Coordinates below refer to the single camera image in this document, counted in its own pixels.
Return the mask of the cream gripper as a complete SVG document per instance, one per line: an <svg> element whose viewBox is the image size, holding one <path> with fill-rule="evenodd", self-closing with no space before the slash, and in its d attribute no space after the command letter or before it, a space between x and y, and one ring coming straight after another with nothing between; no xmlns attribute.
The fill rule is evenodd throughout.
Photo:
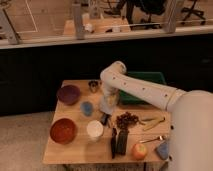
<svg viewBox="0 0 213 171"><path fill-rule="evenodd" d="M102 96L100 99L99 109L105 114L111 115L118 104L119 96L114 94L110 96Z"/></svg>

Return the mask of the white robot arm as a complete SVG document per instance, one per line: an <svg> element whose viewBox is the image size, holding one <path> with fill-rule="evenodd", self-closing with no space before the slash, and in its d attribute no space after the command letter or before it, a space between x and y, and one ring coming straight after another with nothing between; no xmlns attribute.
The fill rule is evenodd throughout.
<svg viewBox="0 0 213 171"><path fill-rule="evenodd" d="M184 91L125 75L115 61L100 73L103 96L100 109L113 113L117 91L123 90L171 114L169 171L213 171L213 93Z"/></svg>

